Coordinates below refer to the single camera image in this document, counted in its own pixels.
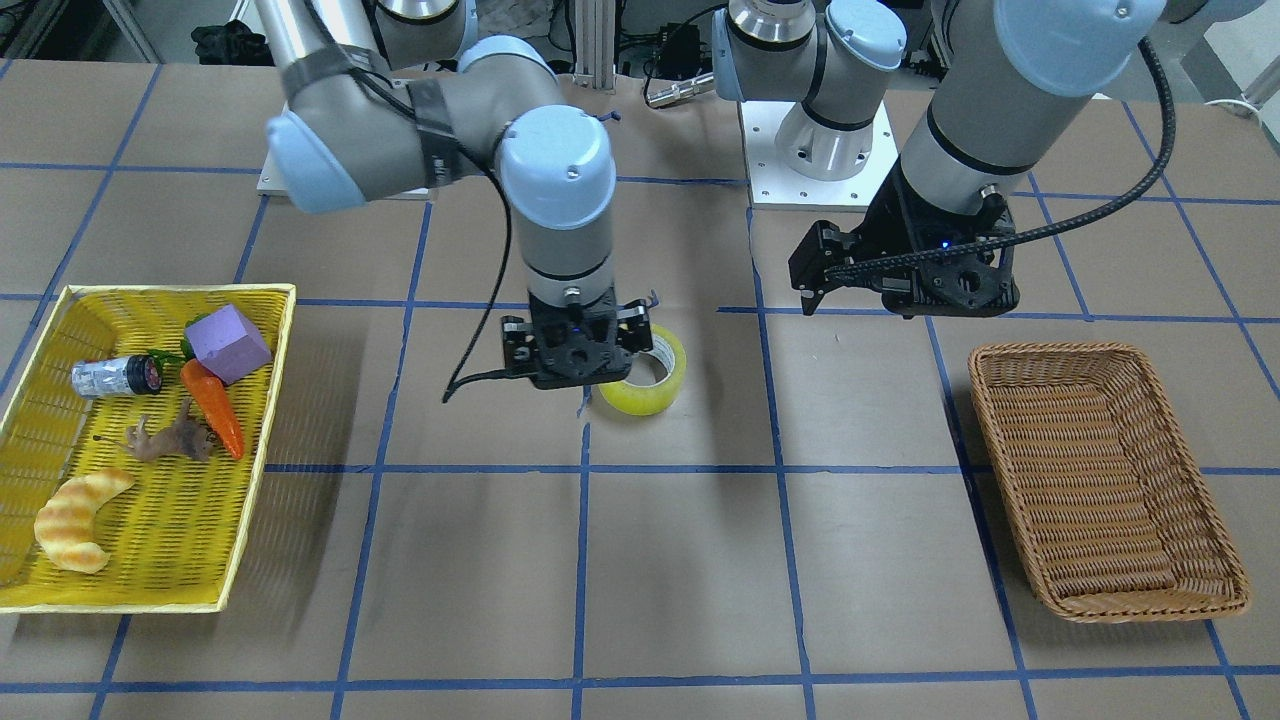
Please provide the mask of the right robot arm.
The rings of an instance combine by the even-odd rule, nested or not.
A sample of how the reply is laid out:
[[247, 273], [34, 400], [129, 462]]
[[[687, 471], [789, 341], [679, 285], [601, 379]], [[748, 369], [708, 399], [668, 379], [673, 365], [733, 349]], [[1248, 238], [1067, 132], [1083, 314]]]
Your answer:
[[611, 138], [566, 102], [525, 40], [479, 38], [471, 1], [260, 1], [285, 108], [266, 126], [291, 201], [358, 208], [483, 176], [525, 266], [529, 319], [504, 316], [495, 379], [623, 380], [653, 346], [645, 300], [618, 304]]

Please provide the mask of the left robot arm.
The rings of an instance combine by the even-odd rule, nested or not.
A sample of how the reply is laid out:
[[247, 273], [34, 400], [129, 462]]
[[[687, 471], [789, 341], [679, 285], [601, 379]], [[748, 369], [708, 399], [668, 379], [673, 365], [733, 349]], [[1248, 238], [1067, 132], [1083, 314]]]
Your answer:
[[[1020, 292], [1012, 250], [1100, 222], [1140, 199], [1167, 168], [1176, 113], [1151, 28], [1235, 20], [1254, 1], [933, 1], [950, 64], [861, 224], [815, 222], [788, 258], [792, 288], [812, 315], [845, 287], [872, 290], [905, 318], [997, 316]], [[823, 147], [865, 147], [906, 31], [878, 1], [731, 1], [713, 28], [716, 91], [726, 100], [786, 101], [786, 163], [832, 182]], [[1076, 217], [1016, 231], [1009, 195], [1093, 96], [1140, 54], [1161, 110], [1152, 167], [1126, 192]]]

